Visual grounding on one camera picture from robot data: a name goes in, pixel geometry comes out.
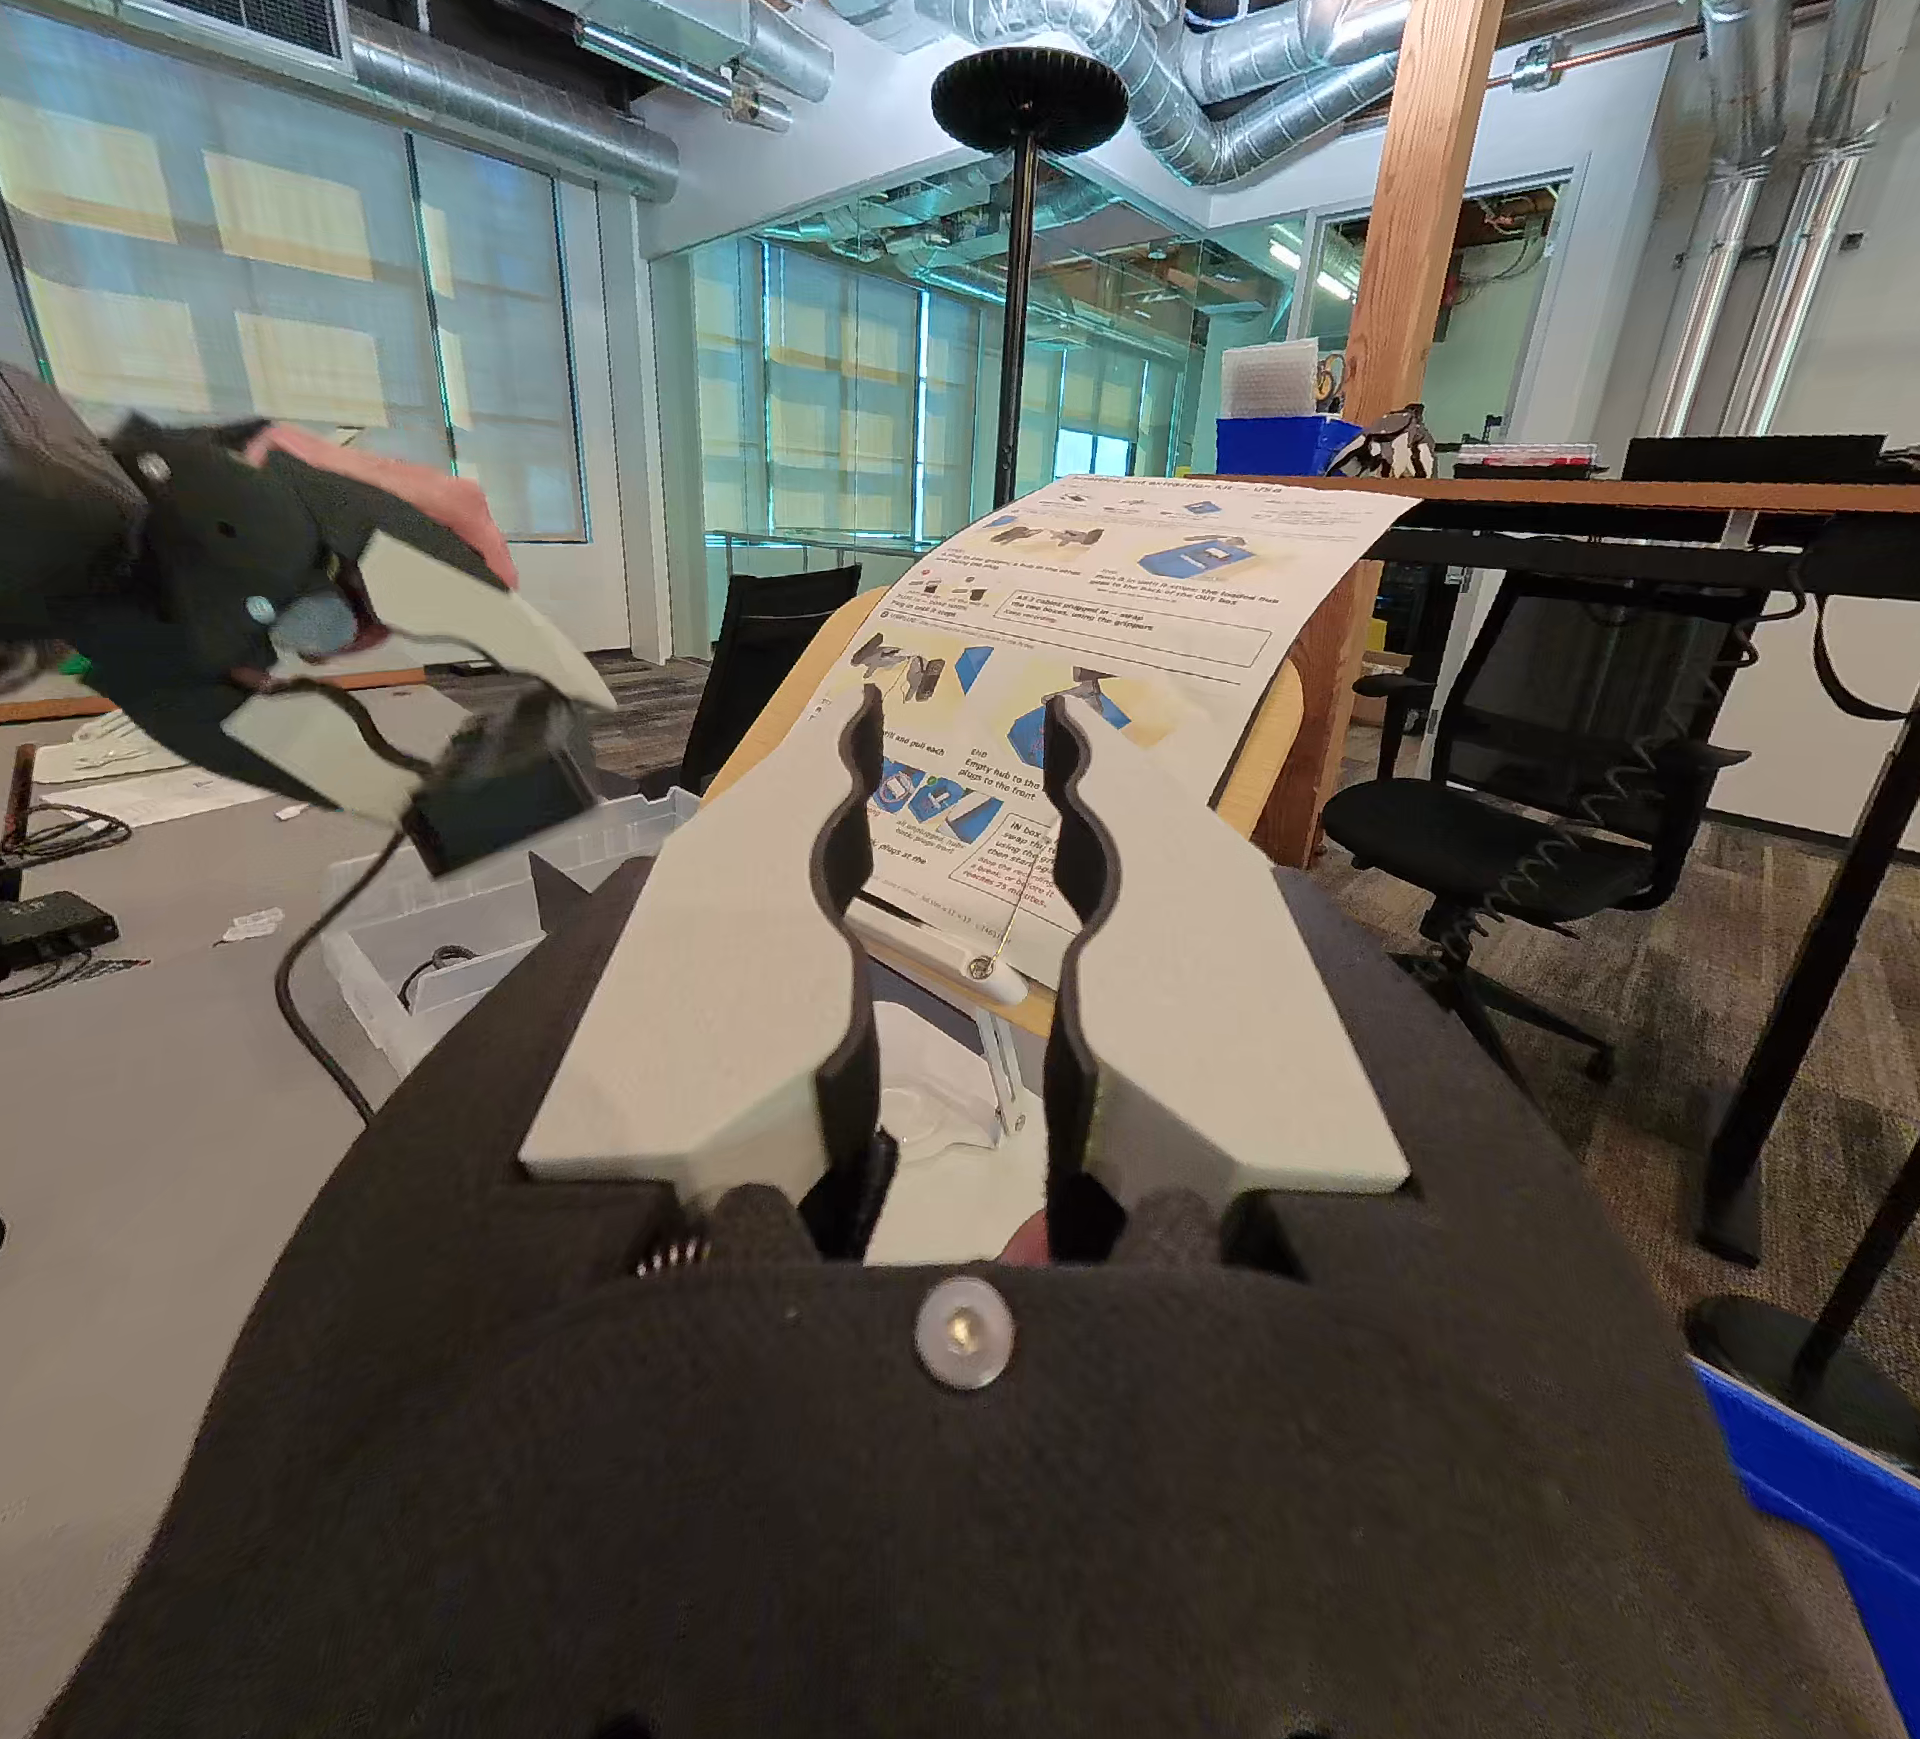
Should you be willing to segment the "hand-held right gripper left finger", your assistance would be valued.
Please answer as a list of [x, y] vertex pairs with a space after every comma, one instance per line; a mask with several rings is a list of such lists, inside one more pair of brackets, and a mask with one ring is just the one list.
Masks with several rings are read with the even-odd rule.
[[850, 906], [870, 880], [887, 702], [824, 697], [654, 862], [521, 1139], [539, 1183], [663, 1183], [684, 1210], [780, 1190], [868, 1259], [898, 1145]]

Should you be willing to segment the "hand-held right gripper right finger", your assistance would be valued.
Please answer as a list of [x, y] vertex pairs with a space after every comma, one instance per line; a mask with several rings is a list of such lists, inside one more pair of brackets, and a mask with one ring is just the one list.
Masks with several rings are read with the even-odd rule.
[[1095, 1263], [1164, 1190], [1397, 1196], [1385, 1110], [1279, 867], [1090, 697], [1046, 702], [1054, 887], [1075, 912], [1046, 1042], [1046, 1236]]

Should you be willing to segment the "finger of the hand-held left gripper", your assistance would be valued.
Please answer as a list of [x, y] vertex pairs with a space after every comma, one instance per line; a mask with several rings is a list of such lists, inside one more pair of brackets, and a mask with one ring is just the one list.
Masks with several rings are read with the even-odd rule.
[[426, 644], [455, 644], [498, 669], [542, 681], [578, 709], [615, 712], [615, 694], [603, 669], [516, 587], [498, 587], [495, 578], [422, 552], [387, 527], [363, 544], [358, 576], [370, 616], [383, 630]]
[[266, 684], [220, 732], [293, 790], [370, 821], [404, 821], [433, 776], [430, 764], [378, 736], [358, 694], [325, 681]]

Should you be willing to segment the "clear plastic bin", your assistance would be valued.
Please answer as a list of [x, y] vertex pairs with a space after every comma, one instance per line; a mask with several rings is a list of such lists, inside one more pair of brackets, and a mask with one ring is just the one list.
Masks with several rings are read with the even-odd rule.
[[569, 824], [433, 880], [415, 850], [329, 915], [325, 968], [370, 1047], [404, 1075], [498, 980], [627, 862], [654, 867], [697, 792], [627, 792]]

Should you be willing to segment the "black multi-port usb hub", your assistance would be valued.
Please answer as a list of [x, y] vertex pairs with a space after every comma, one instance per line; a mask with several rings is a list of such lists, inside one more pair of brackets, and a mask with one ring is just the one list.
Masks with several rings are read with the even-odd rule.
[[554, 689], [469, 716], [430, 768], [401, 834], [433, 880], [487, 862], [603, 805], [586, 709]]

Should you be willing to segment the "paper sheet blue print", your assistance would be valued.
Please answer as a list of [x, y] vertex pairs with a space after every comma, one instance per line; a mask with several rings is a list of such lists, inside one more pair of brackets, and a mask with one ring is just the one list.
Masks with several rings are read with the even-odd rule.
[[131, 830], [203, 817], [220, 809], [247, 809], [272, 799], [269, 790], [241, 785], [232, 776], [216, 776], [203, 768], [170, 768], [148, 776], [109, 776], [89, 785], [42, 785], [38, 805], [75, 809], [90, 817], [116, 817]]

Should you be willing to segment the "white board ledge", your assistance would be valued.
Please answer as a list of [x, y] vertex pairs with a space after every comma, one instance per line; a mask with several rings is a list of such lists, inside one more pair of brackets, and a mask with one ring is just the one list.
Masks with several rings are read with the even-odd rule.
[[868, 944], [882, 944], [882, 953], [957, 986], [973, 1002], [996, 1002], [1010, 1012], [1032, 997], [1032, 980], [1001, 953], [1001, 940], [924, 926], [868, 896], [857, 896], [845, 915], [850, 930], [857, 930]]

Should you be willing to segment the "flat black box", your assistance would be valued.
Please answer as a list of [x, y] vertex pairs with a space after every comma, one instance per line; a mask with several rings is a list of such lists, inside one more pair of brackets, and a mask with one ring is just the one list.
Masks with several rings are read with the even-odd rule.
[[75, 888], [44, 888], [32, 900], [0, 904], [0, 976], [90, 959], [95, 951], [116, 944], [122, 930], [116, 912], [95, 906]]

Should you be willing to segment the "instruction sheet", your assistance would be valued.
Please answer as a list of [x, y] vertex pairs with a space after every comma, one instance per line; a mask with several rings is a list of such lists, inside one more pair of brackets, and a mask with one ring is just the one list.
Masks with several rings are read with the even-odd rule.
[[1319, 602], [1413, 505], [1280, 478], [1054, 478], [887, 587], [815, 697], [874, 689], [868, 896], [1032, 986], [1075, 912], [1054, 888], [1046, 702], [1085, 697], [1216, 805]]

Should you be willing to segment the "blue plastic bin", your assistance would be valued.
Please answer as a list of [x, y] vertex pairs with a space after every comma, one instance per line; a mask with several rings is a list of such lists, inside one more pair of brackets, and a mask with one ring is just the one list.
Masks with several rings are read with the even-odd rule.
[[1340, 413], [1224, 413], [1212, 430], [1212, 476], [1319, 478], [1363, 438]]
[[1691, 1361], [1745, 1503], [1815, 1534], [1860, 1610], [1890, 1694], [1920, 1729], [1920, 1484], [1782, 1401]]

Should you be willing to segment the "black and white bag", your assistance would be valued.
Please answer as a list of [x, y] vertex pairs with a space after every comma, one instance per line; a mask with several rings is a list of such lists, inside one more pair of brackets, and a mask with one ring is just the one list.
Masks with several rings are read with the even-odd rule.
[[1421, 402], [1363, 422], [1326, 467], [1326, 478], [1433, 478], [1437, 441]]

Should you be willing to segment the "white translucent box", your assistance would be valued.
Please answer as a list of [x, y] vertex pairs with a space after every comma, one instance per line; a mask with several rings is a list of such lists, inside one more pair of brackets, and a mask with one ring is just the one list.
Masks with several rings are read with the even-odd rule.
[[1319, 413], [1319, 339], [1279, 339], [1228, 345], [1216, 371], [1216, 418], [1305, 418]]

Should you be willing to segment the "black round stand base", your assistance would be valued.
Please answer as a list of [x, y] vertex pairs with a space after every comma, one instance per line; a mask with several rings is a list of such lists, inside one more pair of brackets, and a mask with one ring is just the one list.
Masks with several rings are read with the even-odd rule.
[[1848, 1339], [1757, 1295], [1706, 1295], [1681, 1315], [1695, 1361], [1782, 1401], [1815, 1427], [1920, 1474], [1914, 1401]]

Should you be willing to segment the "black floor lamp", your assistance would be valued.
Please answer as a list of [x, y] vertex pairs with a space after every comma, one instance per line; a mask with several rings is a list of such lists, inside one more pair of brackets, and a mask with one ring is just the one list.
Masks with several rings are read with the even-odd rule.
[[1114, 143], [1126, 117], [1126, 85], [1109, 62], [1075, 50], [996, 44], [935, 75], [932, 113], [947, 143], [1012, 163], [992, 498], [1005, 511], [1018, 498], [1039, 161]]

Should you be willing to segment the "black monitor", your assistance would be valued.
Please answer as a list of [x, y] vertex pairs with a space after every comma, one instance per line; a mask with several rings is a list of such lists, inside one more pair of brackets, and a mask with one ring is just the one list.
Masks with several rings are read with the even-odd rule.
[[1885, 432], [1638, 432], [1619, 461], [1635, 484], [1914, 484]]

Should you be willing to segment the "wooden post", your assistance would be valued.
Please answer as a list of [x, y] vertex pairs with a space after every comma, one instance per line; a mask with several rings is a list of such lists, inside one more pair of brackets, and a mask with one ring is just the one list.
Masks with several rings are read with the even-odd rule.
[[[1348, 411], [1363, 418], [1421, 395], [1499, 13], [1506, 0], [1408, 0], [1348, 325]], [[1264, 821], [1264, 850], [1287, 867], [1309, 867], [1322, 834], [1376, 576], [1371, 556], [1340, 576], [1290, 649], [1305, 716]]]

